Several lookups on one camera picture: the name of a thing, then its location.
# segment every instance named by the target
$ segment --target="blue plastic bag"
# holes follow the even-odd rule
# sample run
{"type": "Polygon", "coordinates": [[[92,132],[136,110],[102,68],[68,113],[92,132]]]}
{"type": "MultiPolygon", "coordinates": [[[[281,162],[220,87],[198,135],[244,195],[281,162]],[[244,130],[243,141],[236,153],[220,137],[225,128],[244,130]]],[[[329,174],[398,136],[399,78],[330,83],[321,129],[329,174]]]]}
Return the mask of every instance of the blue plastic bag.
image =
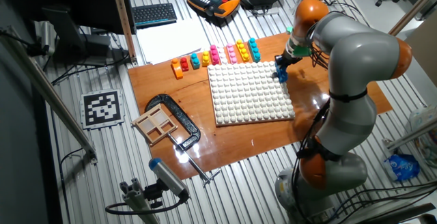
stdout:
{"type": "Polygon", "coordinates": [[[421,171],[417,160],[412,155],[407,154],[392,155],[384,161],[383,165],[394,181],[414,178],[421,171]]]}

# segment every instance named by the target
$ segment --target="monitor stand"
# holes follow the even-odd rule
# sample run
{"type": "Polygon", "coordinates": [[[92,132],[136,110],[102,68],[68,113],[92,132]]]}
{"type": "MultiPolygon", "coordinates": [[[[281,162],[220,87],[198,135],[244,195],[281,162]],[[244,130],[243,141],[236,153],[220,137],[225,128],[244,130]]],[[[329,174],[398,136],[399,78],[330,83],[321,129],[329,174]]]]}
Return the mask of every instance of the monitor stand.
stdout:
{"type": "Polygon", "coordinates": [[[66,64],[103,66],[109,58],[111,37],[79,33],[79,27],[65,7],[47,7],[42,11],[54,26],[57,41],[53,61],[66,64]]]}

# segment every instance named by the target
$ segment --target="wooden board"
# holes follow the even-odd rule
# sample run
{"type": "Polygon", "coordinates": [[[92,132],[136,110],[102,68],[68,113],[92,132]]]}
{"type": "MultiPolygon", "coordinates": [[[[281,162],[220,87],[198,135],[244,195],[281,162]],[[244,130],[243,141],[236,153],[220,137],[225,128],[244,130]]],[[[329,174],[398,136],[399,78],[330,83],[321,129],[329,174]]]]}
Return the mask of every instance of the wooden board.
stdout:
{"type": "MultiPolygon", "coordinates": [[[[262,61],[272,61],[275,55],[280,55],[288,38],[286,33],[282,33],[257,40],[262,61]]],[[[169,94],[196,123],[201,131],[201,139],[188,153],[204,171],[209,171],[293,143],[305,135],[305,126],[311,123],[317,107],[322,106],[328,97],[328,72],[319,66],[313,68],[309,58],[289,66],[287,71],[287,86],[296,112],[295,120],[219,128],[214,120],[206,68],[193,70],[190,65],[190,70],[184,72],[184,78],[176,80],[168,61],[131,68],[129,75],[140,114],[144,113],[145,106],[155,95],[169,94]],[[306,120],[307,124],[297,122],[301,120],[306,120]]],[[[376,103],[378,113],[392,109],[376,83],[368,85],[368,92],[376,103]]],[[[177,122],[176,125],[179,129],[172,135],[179,140],[187,138],[187,132],[177,122]]],[[[170,140],[163,139],[151,147],[151,151],[153,157],[162,158],[182,179],[197,175],[186,158],[176,152],[170,140]]]]}

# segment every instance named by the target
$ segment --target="keyboard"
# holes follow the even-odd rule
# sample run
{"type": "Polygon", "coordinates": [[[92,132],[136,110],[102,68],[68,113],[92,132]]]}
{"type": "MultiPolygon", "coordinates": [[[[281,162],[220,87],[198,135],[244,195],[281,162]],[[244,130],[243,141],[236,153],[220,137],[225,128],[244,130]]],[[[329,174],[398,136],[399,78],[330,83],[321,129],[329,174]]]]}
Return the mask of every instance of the keyboard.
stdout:
{"type": "Polygon", "coordinates": [[[178,19],[171,3],[138,6],[132,12],[137,29],[175,23],[178,19]]]}

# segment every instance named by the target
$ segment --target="white paper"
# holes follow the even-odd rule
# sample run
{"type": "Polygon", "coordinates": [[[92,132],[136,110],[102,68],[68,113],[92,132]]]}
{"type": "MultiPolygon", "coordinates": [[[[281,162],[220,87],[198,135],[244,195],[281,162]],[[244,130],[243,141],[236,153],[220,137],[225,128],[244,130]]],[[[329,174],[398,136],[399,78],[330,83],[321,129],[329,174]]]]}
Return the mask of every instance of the white paper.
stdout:
{"type": "Polygon", "coordinates": [[[198,52],[206,43],[202,26],[193,20],[140,29],[137,37],[145,60],[150,64],[198,52]]]}

